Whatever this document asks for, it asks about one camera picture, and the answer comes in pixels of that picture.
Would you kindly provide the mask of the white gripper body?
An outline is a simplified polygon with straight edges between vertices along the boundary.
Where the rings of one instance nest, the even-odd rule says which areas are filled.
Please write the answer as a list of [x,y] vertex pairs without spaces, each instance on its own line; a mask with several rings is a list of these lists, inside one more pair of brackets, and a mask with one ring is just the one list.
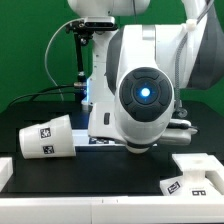
[[198,128],[190,121],[172,119],[170,113],[152,122],[134,120],[113,102],[97,102],[89,117],[88,135],[115,139],[128,146],[161,144],[188,145]]

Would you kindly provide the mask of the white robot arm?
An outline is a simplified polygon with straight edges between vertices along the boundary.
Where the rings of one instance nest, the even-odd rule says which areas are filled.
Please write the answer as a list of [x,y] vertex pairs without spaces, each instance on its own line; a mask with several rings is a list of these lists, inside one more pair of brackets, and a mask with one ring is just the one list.
[[179,92],[208,89],[224,76],[224,32],[214,0],[181,0],[178,25],[126,25],[115,19],[144,12],[150,0],[67,0],[76,29],[91,32],[95,71],[87,81],[87,135],[133,153],[154,144],[187,145],[197,129]]

